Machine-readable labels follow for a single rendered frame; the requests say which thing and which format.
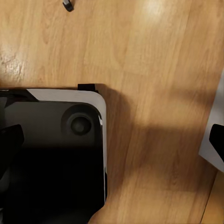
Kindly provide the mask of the camera tripod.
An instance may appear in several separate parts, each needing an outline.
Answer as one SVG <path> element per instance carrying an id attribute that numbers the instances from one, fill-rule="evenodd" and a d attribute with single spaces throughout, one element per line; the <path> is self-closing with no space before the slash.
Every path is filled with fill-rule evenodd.
<path id="1" fill-rule="evenodd" d="M 70 0 L 63 0 L 63 5 L 67 9 L 68 12 L 70 12 L 73 9 L 73 6 Z"/>

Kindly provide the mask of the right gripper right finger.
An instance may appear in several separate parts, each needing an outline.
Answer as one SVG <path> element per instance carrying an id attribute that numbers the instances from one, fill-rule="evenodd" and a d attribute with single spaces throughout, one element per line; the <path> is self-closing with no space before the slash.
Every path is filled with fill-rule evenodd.
<path id="1" fill-rule="evenodd" d="M 224 161 L 224 126 L 214 124 L 210 132 L 209 140 Z"/>

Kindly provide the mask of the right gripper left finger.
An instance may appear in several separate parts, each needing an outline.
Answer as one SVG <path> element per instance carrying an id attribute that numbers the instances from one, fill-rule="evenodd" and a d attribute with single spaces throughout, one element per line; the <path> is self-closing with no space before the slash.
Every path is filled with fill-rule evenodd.
<path id="1" fill-rule="evenodd" d="M 24 142 L 20 124 L 0 129 L 0 180 Z"/>

